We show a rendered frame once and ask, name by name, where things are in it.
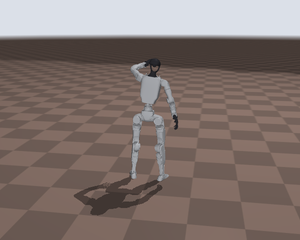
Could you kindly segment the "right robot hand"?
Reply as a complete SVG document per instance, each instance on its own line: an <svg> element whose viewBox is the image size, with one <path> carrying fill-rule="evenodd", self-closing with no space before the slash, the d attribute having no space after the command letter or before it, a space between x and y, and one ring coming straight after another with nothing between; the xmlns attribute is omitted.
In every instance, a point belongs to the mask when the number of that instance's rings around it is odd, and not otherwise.
<svg viewBox="0 0 300 240"><path fill-rule="evenodd" d="M174 123L176 123L176 125L174 126L174 127L175 127L174 129L175 129L175 130L178 128L178 119L177 119L177 118L178 118L178 116L176 116L176 115L174 114L174 115L173 115L173 119L175 120Z"/></svg>

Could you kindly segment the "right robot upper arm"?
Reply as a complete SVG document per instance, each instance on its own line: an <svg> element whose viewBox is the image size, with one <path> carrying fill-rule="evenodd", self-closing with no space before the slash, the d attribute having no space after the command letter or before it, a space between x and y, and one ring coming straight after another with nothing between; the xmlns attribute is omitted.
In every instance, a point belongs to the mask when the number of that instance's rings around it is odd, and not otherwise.
<svg viewBox="0 0 300 240"><path fill-rule="evenodd" d="M165 91L165 94L167 96L166 98L166 101L168 104L171 104L171 103L174 103L174 99L172 97L172 91L171 91L171 88L170 88L170 85L169 85L169 82L167 80L164 80L164 79L160 79L161 81L161 86L164 87L164 91Z"/></svg>

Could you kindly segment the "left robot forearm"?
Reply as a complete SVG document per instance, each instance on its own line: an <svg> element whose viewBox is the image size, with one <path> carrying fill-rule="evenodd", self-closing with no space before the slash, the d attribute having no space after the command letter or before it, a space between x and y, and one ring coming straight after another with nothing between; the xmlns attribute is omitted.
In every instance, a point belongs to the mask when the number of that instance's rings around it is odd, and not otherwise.
<svg viewBox="0 0 300 240"><path fill-rule="evenodd" d="M146 68L145 64L146 64L146 62L135 64L135 65L132 66L132 68L137 69L137 70L142 69L142 68Z"/></svg>

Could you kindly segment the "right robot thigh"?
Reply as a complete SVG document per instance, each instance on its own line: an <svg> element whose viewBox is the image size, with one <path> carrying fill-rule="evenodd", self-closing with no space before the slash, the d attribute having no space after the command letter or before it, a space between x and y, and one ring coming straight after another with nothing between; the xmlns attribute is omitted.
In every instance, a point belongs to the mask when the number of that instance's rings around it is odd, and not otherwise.
<svg viewBox="0 0 300 240"><path fill-rule="evenodd" d="M164 124L164 119L162 116L154 114L153 121L155 124L156 136L157 136L157 144L155 145L154 149L157 153L160 153L160 145L163 145L165 147L166 129Z"/></svg>

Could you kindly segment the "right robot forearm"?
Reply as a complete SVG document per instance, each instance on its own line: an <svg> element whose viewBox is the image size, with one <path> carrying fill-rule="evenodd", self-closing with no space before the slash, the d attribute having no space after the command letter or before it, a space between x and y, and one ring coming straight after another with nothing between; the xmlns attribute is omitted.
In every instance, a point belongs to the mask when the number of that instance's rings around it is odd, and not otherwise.
<svg viewBox="0 0 300 240"><path fill-rule="evenodd" d="M173 97L172 97L173 98ZM174 101L174 98L173 98L173 101ZM169 107L170 107L170 112L171 112L171 116L173 118L173 115L176 115L177 116L177 113L176 113L176 107L175 107L175 101L173 103L170 103L169 104Z"/></svg>

